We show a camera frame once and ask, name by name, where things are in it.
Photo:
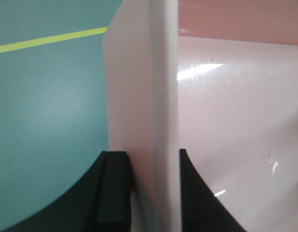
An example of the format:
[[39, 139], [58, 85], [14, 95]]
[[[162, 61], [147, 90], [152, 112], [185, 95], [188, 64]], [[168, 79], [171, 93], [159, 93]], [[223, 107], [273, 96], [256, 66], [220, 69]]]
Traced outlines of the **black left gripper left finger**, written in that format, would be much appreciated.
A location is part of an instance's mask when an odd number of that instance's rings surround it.
[[8, 232], [129, 232], [133, 173], [125, 151], [103, 151], [63, 195]]

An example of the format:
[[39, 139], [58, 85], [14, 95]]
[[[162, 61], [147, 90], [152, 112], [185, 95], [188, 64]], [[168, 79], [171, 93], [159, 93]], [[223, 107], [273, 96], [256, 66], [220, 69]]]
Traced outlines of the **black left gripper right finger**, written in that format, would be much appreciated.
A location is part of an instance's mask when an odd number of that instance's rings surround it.
[[179, 151], [181, 221], [184, 232], [244, 232], [214, 196], [193, 166], [186, 149]]

